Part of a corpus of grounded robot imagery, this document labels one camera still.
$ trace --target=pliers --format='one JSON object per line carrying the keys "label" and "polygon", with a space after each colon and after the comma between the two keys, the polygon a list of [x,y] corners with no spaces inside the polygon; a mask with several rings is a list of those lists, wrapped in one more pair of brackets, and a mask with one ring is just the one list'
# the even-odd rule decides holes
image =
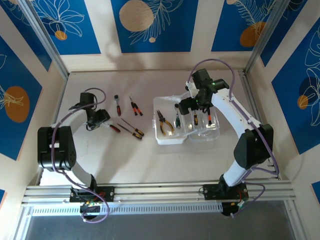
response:
{"label": "pliers", "polygon": [[164,131],[164,123],[166,123],[170,128],[171,128],[171,132],[173,133],[175,130],[174,130],[174,127],[171,125],[170,122],[168,122],[164,116],[161,114],[161,112],[159,110],[156,111],[158,113],[158,116],[159,116],[159,121],[160,121],[160,130],[162,132],[162,134],[165,136],[166,133]]}

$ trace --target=plastic container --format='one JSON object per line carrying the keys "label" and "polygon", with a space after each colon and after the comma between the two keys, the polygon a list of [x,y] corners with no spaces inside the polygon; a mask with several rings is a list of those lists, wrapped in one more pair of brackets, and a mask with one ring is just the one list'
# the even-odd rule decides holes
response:
{"label": "plastic container", "polygon": [[[214,107],[210,108],[211,125],[209,124],[207,113],[203,113],[202,110],[198,110],[196,111],[198,125],[195,125],[194,122],[194,111],[190,111],[189,114],[184,116],[179,112],[181,128],[176,128],[177,112],[175,104],[178,104],[182,99],[189,98],[190,96],[190,93],[186,92],[183,95],[155,97],[153,99],[153,127],[155,131],[155,139],[159,145],[182,144],[187,137],[189,137],[194,143],[213,141],[220,136],[219,122]],[[157,110],[159,110],[163,117],[172,124],[174,128],[173,132],[166,123],[163,123],[163,131],[165,132],[165,135],[161,132]]]}

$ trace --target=beige circle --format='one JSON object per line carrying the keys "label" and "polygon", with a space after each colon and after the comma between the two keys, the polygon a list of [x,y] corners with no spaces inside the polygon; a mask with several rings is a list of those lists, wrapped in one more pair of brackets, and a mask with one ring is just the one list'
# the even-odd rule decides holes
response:
{"label": "beige circle", "polygon": [[8,0],[9,2],[15,4],[15,5],[18,5],[18,0]]}
{"label": "beige circle", "polygon": [[154,22],[151,8],[142,0],[130,0],[122,6],[119,12],[120,22],[131,32],[148,29]]}
{"label": "beige circle", "polygon": [[229,5],[235,4],[238,0],[226,0],[226,3]]}
{"label": "beige circle", "polygon": [[149,42],[150,42],[150,43],[153,44],[155,41],[156,41],[156,39],[155,39],[154,37],[150,37],[150,38],[149,38]]}

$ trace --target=orange circle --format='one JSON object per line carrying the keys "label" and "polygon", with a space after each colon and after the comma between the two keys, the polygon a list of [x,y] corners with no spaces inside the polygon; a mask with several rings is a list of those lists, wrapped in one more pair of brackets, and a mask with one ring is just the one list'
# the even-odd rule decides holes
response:
{"label": "orange circle", "polygon": [[27,92],[19,86],[9,87],[4,94],[5,112],[16,123],[23,123],[29,114],[30,101]]}
{"label": "orange circle", "polygon": [[59,39],[59,40],[61,40],[61,41],[64,41],[64,40],[67,39],[67,34],[66,34],[64,31],[58,30],[58,31],[56,31],[56,32],[54,33],[54,35],[55,35],[55,37],[56,37],[57,39]]}
{"label": "orange circle", "polygon": [[308,107],[308,98],[305,95],[298,98],[298,107],[302,110]]}
{"label": "orange circle", "polygon": [[254,47],[265,25],[264,21],[260,21],[246,28],[241,34],[240,44],[246,48]]}

